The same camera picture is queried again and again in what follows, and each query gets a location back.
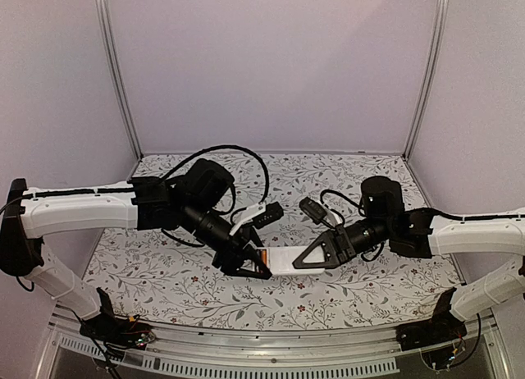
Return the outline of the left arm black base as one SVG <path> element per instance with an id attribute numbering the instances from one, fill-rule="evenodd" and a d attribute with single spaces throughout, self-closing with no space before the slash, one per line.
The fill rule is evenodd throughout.
<path id="1" fill-rule="evenodd" d="M 145 349 L 154 342 L 153 328 L 140 320 L 140 315 L 127 318 L 117 317 L 113 311 L 109 295 L 97 288 L 101 306 L 99 313 L 90 319 L 81 320 L 80 334 L 102 341 L 118 349 Z"/>

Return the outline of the orange battery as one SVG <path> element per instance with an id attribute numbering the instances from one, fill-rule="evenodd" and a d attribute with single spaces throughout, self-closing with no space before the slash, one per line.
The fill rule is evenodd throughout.
<path id="1" fill-rule="evenodd" d="M 268 251 L 265 250 L 265 249 L 260 249 L 258 251 L 258 253 L 259 253 L 259 257 L 260 257 L 261 261 L 264 263 L 264 265 L 268 266 L 269 265 Z"/>

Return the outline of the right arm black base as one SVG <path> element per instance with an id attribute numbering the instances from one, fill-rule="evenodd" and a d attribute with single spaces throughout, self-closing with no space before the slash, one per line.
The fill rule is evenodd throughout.
<path id="1" fill-rule="evenodd" d="M 422 354 L 422 361 L 433 370 L 452 368 L 463 338 L 467 335 L 464 321 L 450 312 L 451 300 L 455 288 L 442 293 L 436 302 L 430 302 L 429 318 L 417 322 L 405 323 L 395 329 L 396 340 L 403 351 L 426 348 L 449 342 L 449 345 Z"/>

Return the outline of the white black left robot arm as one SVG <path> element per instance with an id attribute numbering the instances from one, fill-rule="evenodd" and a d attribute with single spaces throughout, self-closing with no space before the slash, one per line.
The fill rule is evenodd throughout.
<path id="1" fill-rule="evenodd" d="M 216 206 L 226 191 L 234 191 L 233 175 L 201 153 L 183 163 L 190 165 L 183 175 L 173 167 L 161 177 L 98 187 L 46 190 L 15 179 L 1 209 L 2 272 L 43 288 L 80 319 L 90 320 L 91 329 L 105 341 L 114 341 L 122 333 L 111 300 L 62 263 L 45 246 L 44 236 L 99 228 L 182 228 L 214 250 L 212 265 L 223 274 L 271 278 L 271 270 L 254 248 L 258 238 L 249 224 L 265 213 L 265 202 L 247 207 L 240 220 L 230 224 Z"/>

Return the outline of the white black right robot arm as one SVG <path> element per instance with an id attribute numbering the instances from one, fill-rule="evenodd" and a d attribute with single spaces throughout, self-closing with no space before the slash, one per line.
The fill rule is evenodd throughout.
<path id="1" fill-rule="evenodd" d="M 321 233 L 294 261 L 296 269 L 333 269 L 387 243 L 406 258 L 430 259 L 452 253 L 509 253 L 513 259 L 469 285 L 425 299 L 419 312 L 430 318 L 424 336 L 441 343 L 456 322 L 502 304 L 524 292 L 524 211 L 451 215 L 434 208 L 408 210 L 399 182 L 374 176 L 361 184 L 364 218 Z"/>

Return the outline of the white remote control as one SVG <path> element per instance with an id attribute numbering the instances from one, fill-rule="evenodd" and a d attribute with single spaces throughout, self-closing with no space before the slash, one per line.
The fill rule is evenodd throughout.
<path id="1" fill-rule="evenodd" d="M 306 246 L 265 247 L 269 253 L 269 269 L 273 276 L 310 276 L 320 275 L 325 270 L 299 270 L 292 262 L 303 252 Z"/>

